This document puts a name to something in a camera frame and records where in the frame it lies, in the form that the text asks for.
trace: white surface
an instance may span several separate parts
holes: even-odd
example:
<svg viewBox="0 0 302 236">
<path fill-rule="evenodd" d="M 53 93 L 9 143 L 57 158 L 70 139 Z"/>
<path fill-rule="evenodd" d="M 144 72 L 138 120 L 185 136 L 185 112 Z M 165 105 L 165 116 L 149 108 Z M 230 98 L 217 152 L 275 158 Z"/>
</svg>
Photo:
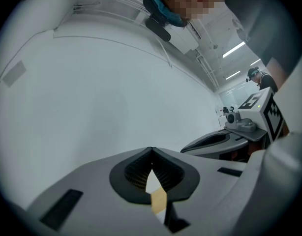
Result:
<svg viewBox="0 0 302 236">
<path fill-rule="evenodd" d="M 26 73 L 0 83 L 0 184 L 23 208 L 84 163 L 147 146 L 179 151 L 219 126 L 213 93 L 187 67 L 171 69 L 138 31 L 105 24 L 74 32 L 106 40 L 37 35 L 10 64 L 22 60 Z M 58 34 L 72 34 L 67 26 Z"/>
<path fill-rule="evenodd" d="M 0 75 L 11 58 L 34 34 L 56 28 L 76 0 L 24 0 L 0 35 Z"/>
<path fill-rule="evenodd" d="M 290 132 L 302 132 L 302 57 L 293 73 L 274 95 Z"/>
</svg>

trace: person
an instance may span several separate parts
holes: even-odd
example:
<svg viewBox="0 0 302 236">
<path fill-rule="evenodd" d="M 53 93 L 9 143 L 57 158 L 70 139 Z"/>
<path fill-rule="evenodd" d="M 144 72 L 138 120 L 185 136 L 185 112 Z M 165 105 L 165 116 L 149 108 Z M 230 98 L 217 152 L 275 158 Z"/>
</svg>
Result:
<svg viewBox="0 0 302 236">
<path fill-rule="evenodd" d="M 223 1 L 233 13 L 239 37 L 272 74 L 278 88 L 302 55 L 302 35 L 278 0 L 161 0 L 180 19 L 197 19 Z"/>
<path fill-rule="evenodd" d="M 268 73 L 261 72 L 258 69 L 259 67 L 249 69 L 247 74 L 249 79 L 257 83 L 259 90 L 271 88 L 273 92 L 276 93 L 278 91 L 278 87 L 273 78 Z"/>
<path fill-rule="evenodd" d="M 223 107 L 223 115 L 225 115 L 226 113 L 229 113 L 229 110 L 227 107 Z"/>
</svg>

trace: gray panel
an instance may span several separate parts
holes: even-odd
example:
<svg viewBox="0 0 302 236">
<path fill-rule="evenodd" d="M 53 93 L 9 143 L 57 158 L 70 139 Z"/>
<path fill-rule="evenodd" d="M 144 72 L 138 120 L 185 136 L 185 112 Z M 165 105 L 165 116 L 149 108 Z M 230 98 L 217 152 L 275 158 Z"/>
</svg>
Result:
<svg viewBox="0 0 302 236">
<path fill-rule="evenodd" d="M 26 69 L 22 61 L 19 61 L 9 72 L 3 77 L 3 81 L 7 84 L 8 87 L 11 87 L 13 83 L 16 82 L 24 73 Z"/>
<path fill-rule="evenodd" d="M 84 194 L 60 234 L 172 235 L 150 206 L 125 201 L 109 183 L 111 169 L 142 150 L 79 167 L 42 193 L 27 214 L 37 221 L 67 189 L 73 188 Z M 302 182 L 302 135 L 275 141 L 266 152 L 253 153 L 247 164 L 160 150 L 192 165 L 200 175 L 189 199 L 173 203 L 178 218 L 190 223 L 176 235 L 257 235 L 285 211 Z M 242 175 L 218 172 L 221 167 L 240 170 Z"/>
</svg>

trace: ceiling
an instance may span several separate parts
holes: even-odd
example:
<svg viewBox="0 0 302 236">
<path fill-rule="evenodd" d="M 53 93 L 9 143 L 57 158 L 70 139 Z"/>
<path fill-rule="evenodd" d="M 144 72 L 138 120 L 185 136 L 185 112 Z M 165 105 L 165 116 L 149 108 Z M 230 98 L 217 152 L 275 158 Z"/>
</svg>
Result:
<svg viewBox="0 0 302 236">
<path fill-rule="evenodd" d="M 76 10 L 76 13 L 99 14 L 108 11 L 110 16 L 137 20 L 145 18 L 145 13 L 140 12 L 144 9 L 142 0 L 129 0 L 134 4 L 124 0 L 78 0 L 78 4 L 85 4 L 86 10 Z M 231 50 L 242 41 L 239 39 L 236 29 L 232 23 L 232 12 L 225 3 L 220 2 L 216 8 L 209 11 L 199 20 L 192 20 L 192 24 L 199 32 L 198 51 L 205 57 L 213 70 L 219 87 L 229 83 L 228 76 L 241 71 L 247 73 L 250 64 L 258 60 L 258 57 L 246 46 L 242 46 L 229 56 L 223 58 L 222 55 Z M 195 54 L 186 54 L 188 57 L 196 57 Z"/>
</svg>

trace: fluorescent light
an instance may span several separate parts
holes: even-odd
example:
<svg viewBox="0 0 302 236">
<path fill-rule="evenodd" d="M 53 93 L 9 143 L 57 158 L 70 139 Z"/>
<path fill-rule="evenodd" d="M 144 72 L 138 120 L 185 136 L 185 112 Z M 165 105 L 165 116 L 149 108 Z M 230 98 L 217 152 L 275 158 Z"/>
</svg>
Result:
<svg viewBox="0 0 302 236">
<path fill-rule="evenodd" d="M 258 61 L 260 61 L 260 59 L 259 59 L 259 60 L 256 60 L 254 63 L 250 64 L 250 66 L 252 66 L 252 65 L 255 64 L 255 63 L 257 63 Z"/>
<path fill-rule="evenodd" d="M 230 92 L 230 91 L 232 91 L 232 90 L 234 90 L 234 89 L 228 90 L 227 92 Z"/>
<path fill-rule="evenodd" d="M 234 75 L 237 75 L 237 74 L 240 73 L 240 72 L 241 72 L 241 71 L 238 71 L 238 72 L 236 72 L 235 74 L 232 74 L 231 76 L 227 77 L 226 80 L 227 80 L 227 79 L 230 79 L 231 77 L 233 77 Z"/>
<path fill-rule="evenodd" d="M 225 58 L 226 56 L 228 56 L 229 54 L 231 54 L 233 51 L 237 50 L 239 47 L 243 46 L 244 44 L 245 42 L 242 42 L 241 44 L 237 45 L 233 49 L 229 50 L 227 53 L 223 54 L 223 57 Z"/>
</svg>

